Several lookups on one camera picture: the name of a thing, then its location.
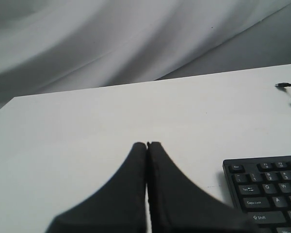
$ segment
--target white desk surface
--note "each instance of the white desk surface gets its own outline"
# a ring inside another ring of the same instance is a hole
[[[0,233],[42,233],[136,141],[229,203],[222,161],[291,155],[291,65],[18,97],[0,110]]]

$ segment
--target black padded object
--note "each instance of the black padded object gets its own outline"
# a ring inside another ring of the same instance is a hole
[[[153,233],[255,233],[247,215],[191,182],[158,142],[148,143],[147,188]]]
[[[58,215],[47,233],[145,233],[146,146],[135,143],[113,177],[81,204]]]

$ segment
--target keyboard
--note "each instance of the keyboard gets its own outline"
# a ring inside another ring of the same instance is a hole
[[[261,233],[291,233],[291,156],[224,160],[223,169],[235,208]]]

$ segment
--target black keyboard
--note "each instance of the black keyboard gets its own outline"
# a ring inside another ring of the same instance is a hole
[[[291,156],[223,161],[235,208],[261,233],[291,233]]]

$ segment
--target white fabric backdrop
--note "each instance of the white fabric backdrop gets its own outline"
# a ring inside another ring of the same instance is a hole
[[[291,0],[1,0],[0,99],[151,81]]]

